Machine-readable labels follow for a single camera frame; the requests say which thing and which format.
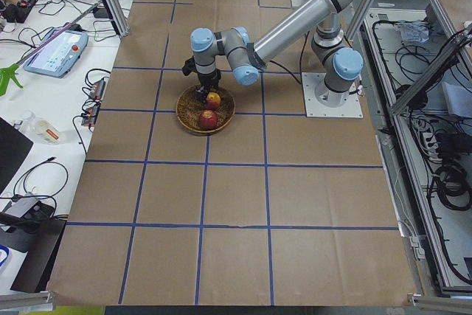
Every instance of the table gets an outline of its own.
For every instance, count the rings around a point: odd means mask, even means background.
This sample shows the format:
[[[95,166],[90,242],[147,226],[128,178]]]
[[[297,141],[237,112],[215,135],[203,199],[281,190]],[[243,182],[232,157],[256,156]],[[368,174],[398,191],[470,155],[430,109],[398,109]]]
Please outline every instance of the table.
[[[96,0],[82,1],[93,3]],[[132,1],[120,0],[120,4],[123,8],[130,9]],[[81,10],[89,7],[87,4],[76,3],[75,5]],[[67,4],[66,8],[60,11],[57,16],[41,15],[38,8],[35,7],[24,24],[17,24],[14,32],[0,33],[0,38],[16,38],[19,31],[25,27],[32,27],[38,32],[50,26],[59,27],[78,15],[79,12],[70,4]],[[88,15],[80,21],[80,24],[84,29],[91,29],[94,20],[93,16]],[[24,32],[25,38],[28,37],[28,32],[31,35],[34,33],[31,30]],[[58,145],[51,146],[42,142],[41,138],[38,138],[34,133],[27,133],[27,136],[34,142],[33,148],[5,192],[12,191],[13,183],[24,171],[50,156],[56,156],[57,161],[64,164],[69,171],[69,182],[64,190],[57,195],[58,209],[56,214],[69,213],[85,159],[83,148],[78,144],[78,137],[72,126],[72,117],[80,114],[80,108],[86,99],[81,91],[86,72],[91,68],[111,70],[119,44],[120,40],[117,36],[101,42],[94,41],[91,36],[81,58],[64,78],[36,75],[26,72],[22,68],[17,71],[17,78],[24,88],[20,89],[14,83],[9,84],[7,93],[0,97],[2,118],[7,121],[19,120],[23,111],[31,110],[39,117],[49,120],[63,133],[64,140],[61,140]],[[9,66],[16,62],[26,50],[25,46],[6,42],[2,42],[0,48],[0,66]],[[103,76],[106,76],[106,73],[91,73],[90,79],[94,82]],[[84,127],[79,127],[79,130],[85,146],[88,147],[91,132]],[[38,186],[34,189],[34,193],[53,193],[56,187],[62,183],[63,177],[63,171],[54,169],[54,167],[45,167],[41,168],[38,173],[33,173],[29,182],[30,186]],[[0,201],[0,207],[5,205],[5,201]],[[11,250],[8,261],[0,270],[0,294],[12,293],[10,286],[24,257],[25,254]]]

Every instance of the woven basket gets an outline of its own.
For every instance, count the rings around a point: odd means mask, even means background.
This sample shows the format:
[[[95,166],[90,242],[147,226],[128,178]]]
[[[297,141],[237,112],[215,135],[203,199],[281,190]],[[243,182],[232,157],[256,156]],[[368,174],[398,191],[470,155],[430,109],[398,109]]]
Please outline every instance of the woven basket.
[[[215,134],[225,128],[235,115],[235,100],[228,90],[219,88],[216,91],[221,98],[220,107],[216,110],[218,126],[212,130],[204,130],[198,124],[198,117],[205,109],[204,104],[195,97],[195,91],[199,88],[200,86],[192,86],[178,98],[176,108],[178,121],[193,134]]]

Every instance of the plastic bottle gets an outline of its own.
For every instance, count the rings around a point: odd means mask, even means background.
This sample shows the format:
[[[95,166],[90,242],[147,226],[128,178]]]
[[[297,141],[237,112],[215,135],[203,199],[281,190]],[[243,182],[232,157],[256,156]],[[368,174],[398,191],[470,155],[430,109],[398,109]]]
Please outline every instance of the plastic bottle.
[[[36,117],[36,115],[31,111],[25,111],[23,113],[22,119],[24,124],[26,124],[29,129],[41,136],[48,143],[56,144],[59,142],[59,131],[44,118]]]

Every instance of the electronic device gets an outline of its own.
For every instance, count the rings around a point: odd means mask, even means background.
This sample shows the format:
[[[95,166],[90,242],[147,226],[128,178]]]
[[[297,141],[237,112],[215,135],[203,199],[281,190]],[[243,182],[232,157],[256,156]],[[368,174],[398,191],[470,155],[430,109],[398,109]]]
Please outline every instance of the electronic device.
[[[43,38],[47,40],[57,29],[49,31]],[[63,77],[79,59],[89,42],[85,32],[67,30],[47,44],[38,54],[32,56],[23,68],[50,77]]]
[[[32,141],[0,118],[0,193],[7,187],[32,147]]]
[[[38,0],[20,0],[17,5],[9,4],[1,13],[7,22],[23,24]]]

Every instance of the red apple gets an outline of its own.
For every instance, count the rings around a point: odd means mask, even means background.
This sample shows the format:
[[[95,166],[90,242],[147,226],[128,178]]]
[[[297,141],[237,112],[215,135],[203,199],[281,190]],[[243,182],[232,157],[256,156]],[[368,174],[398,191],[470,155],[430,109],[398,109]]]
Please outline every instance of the red apple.
[[[215,129],[218,126],[218,116],[211,110],[203,111],[198,117],[198,124],[203,129]]]
[[[221,104],[221,97],[216,92],[209,92],[206,96],[206,110],[216,110],[220,107]]]

